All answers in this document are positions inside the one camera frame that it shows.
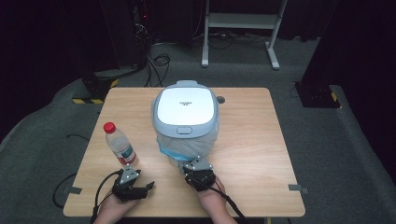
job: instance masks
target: bottle label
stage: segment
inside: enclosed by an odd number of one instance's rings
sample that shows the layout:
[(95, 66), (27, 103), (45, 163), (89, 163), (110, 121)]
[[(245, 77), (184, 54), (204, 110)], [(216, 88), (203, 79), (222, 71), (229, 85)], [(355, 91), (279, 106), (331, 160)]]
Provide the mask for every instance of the bottle label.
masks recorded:
[(126, 164), (129, 163), (131, 164), (134, 162), (134, 159), (136, 159), (136, 155), (134, 153), (134, 149), (132, 148), (131, 144), (128, 145), (127, 148), (125, 148), (121, 152), (117, 152), (117, 157), (120, 159), (121, 163)]

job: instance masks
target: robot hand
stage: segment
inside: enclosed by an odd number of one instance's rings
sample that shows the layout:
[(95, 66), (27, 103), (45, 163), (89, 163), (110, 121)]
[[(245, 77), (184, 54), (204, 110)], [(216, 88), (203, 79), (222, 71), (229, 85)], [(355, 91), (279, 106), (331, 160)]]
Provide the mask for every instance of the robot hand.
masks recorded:
[(216, 182), (213, 166), (204, 159), (196, 159), (183, 166), (186, 182), (197, 191), (209, 189)]
[(140, 170), (134, 170), (134, 168), (128, 164), (122, 175), (114, 181), (114, 185), (111, 190), (112, 193), (122, 202), (147, 198), (149, 190), (154, 187), (154, 181), (143, 188), (134, 188), (134, 182), (139, 175)]

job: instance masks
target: yellow-black hazard tape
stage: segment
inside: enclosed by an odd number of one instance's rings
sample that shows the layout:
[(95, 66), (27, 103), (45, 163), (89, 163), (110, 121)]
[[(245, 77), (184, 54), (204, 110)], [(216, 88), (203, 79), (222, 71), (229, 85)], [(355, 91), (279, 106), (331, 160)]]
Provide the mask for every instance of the yellow-black hazard tape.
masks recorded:
[(114, 81), (111, 83), (110, 89), (113, 88), (113, 87), (115, 87), (115, 86), (117, 86), (117, 84), (119, 84), (119, 80), (118, 80), (118, 79), (114, 80)]
[(337, 96), (335, 95), (335, 93), (332, 91), (332, 99), (337, 102)]
[[(114, 88), (117, 86), (117, 84), (119, 84), (119, 80), (116, 79), (114, 81), (111, 82), (111, 85), (109, 86), (109, 88)], [(96, 104), (96, 105), (101, 105), (103, 104), (105, 101), (101, 100), (101, 99), (90, 99), (90, 98), (73, 98), (73, 102), (77, 105), (85, 105), (85, 104)]]
[(96, 104), (101, 105), (104, 101), (100, 99), (77, 99), (73, 98), (73, 102), (77, 105)]

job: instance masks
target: rice cooker button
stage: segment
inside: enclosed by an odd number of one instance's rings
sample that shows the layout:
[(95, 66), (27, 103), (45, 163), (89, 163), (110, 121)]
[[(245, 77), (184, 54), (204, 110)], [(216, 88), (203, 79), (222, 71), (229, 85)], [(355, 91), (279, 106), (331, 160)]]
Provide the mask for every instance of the rice cooker button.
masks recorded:
[(192, 128), (189, 127), (183, 127), (183, 128), (177, 128), (177, 133), (179, 134), (189, 134), (192, 133)]

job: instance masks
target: rice cooker lid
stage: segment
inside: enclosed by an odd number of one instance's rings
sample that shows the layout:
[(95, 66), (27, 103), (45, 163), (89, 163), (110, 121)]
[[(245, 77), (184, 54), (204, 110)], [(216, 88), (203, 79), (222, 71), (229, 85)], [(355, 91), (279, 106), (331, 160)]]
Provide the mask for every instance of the rice cooker lid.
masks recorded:
[(214, 93), (198, 85), (178, 85), (164, 89), (154, 106), (154, 126), (163, 135), (192, 138), (210, 133), (218, 122)]

